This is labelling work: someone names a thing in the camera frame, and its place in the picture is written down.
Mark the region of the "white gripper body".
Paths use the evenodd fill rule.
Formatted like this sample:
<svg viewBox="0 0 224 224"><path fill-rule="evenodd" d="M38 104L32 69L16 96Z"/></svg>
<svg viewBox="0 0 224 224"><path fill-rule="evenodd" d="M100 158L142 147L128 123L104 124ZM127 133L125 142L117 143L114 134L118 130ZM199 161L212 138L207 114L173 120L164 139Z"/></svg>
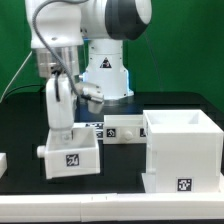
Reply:
<svg viewBox="0 0 224 224"><path fill-rule="evenodd" d="M46 85L46 102L49 127L54 131L70 130L74 123L73 102L68 78L61 75L52 77Z"/></svg>

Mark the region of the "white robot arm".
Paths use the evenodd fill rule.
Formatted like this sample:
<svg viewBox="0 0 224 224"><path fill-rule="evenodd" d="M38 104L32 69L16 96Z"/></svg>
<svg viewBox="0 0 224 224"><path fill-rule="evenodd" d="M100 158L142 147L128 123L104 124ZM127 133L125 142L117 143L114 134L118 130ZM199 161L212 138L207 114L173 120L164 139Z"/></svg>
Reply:
<svg viewBox="0 0 224 224"><path fill-rule="evenodd" d="M133 95L123 42L147 29L151 0L25 0L39 74L47 79L49 133L72 138L79 98L98 112Z"/></svg>

